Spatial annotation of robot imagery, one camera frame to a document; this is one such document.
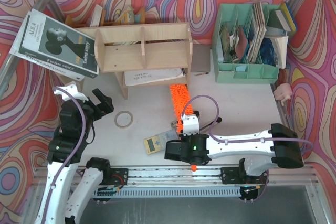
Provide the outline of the orange microfiber duster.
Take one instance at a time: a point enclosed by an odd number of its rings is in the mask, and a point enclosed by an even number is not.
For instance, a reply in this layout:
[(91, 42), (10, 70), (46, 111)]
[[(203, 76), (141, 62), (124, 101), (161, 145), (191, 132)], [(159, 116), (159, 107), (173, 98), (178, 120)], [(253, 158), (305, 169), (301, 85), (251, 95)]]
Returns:
[[(172, 95), (173, 108), (178, 121), (177, 134), (183, 136), (183, 123), (181, 117), (183, 115), (192, 115), (193, 108), (189, 103), (190, 94), (188, 88), (185, 84), (173, 84), (170, 86), (170, 92)], [(197, 138), (198, 134), (193, 135), (192, 137), (192, 156), (194, 157), (193, 161), (182, 161), (191, 165), (191, 171), (197, 171), (197, 164), (200, 162), (200, 158), (197, 156)]]

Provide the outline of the large black-cover book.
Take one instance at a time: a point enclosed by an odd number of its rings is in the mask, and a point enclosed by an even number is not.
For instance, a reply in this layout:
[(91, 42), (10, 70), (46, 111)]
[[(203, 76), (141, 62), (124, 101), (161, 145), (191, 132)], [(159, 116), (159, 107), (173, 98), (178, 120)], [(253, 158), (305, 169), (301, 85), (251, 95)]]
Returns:
[[(35, 9), (29, 11), (12, 44), (10, 53), (68, 78), (81, 81), (99, 74), (94, 53), (95, 40)], [(84, 55), (72, 46), (84, 46)]]

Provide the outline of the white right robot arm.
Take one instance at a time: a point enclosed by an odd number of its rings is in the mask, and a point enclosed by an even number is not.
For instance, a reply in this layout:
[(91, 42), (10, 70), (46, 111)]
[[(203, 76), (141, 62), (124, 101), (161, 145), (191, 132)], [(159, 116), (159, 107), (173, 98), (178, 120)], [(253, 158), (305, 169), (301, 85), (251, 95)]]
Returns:
[(206, 165), (211, 160), (241, 156), (244, 172), (259, 176), (279, 167), (296, 169), (304, 166), (297, 134), (280, 123), (273, 123), (269, 130), (235, 136), (210, 136), (194, 134), (166, 143), (166, 160), (190, 165)]

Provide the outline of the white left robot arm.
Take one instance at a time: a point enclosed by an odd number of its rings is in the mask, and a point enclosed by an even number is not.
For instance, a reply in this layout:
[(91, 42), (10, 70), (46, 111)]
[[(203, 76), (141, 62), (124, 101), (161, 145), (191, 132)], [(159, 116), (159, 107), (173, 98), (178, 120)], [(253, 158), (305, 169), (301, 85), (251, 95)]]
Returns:
[(99, 89), (92, 92), (100, 101), (95, 105), (79, 92), (74, 84), (54, 87), (64, 103), (59, 113), (60, 123), (48, 145), (47, 181), (37, 214), (36, 223), (79, 223), (94, 190), (110, 180), (110, 162), (93, 157), (87, 161), (81, 181), (70, 192), (82, 153), (88, 145), (93, 123), (113, 112), (112, 99)]

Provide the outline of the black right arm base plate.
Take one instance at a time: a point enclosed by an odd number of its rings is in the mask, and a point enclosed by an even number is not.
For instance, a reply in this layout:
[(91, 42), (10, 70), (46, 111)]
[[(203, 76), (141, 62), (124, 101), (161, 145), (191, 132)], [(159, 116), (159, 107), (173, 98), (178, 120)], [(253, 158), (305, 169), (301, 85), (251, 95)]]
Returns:
[(259, 176), (250, 176), (245, 173), (242, 167), (222, 167), (219, 175), (224, 185), (235, 185), (239, 187), (239, 199), (244, 203), (253, 204), (265, 192), (269, 182), (269, 171), (264, 171)]

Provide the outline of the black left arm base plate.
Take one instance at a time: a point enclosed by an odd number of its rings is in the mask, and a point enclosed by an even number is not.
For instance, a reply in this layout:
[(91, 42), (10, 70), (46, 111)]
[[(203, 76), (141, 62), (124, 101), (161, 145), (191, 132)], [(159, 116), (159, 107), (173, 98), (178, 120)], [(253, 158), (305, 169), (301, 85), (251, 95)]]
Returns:
[(97, 203), (107, 203), (128, 184), (128, 168), (112, 168), (107, 179), (104, 179), (95, 189), (92, 200)]

